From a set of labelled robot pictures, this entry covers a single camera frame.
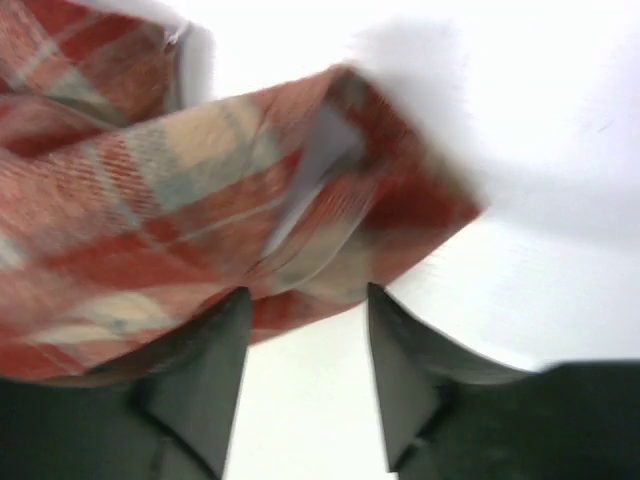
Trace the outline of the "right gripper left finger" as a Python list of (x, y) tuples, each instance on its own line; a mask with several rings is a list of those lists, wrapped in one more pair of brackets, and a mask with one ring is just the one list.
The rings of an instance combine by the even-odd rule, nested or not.
[(220, 479), (250, 337), (239, 288), (82, 377), (1, 382), (5, 479)]

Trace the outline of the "red plaid skirt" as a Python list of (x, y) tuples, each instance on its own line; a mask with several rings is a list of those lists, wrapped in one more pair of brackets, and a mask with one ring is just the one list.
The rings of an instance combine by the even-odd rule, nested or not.
[(246, 286), (253, 342), (360, 303), (479, 207), (439, 146), (336, 65), (181, 108), (174, 35), (1, 5), (1, 373), (80, 375)]

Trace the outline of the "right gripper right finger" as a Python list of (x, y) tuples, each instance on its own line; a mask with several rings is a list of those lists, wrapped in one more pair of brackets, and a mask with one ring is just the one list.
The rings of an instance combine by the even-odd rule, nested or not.
[(420, 322), (368, 287), (387, 465), (401, 479), (635, 479), (639, 364), (517, 370)]

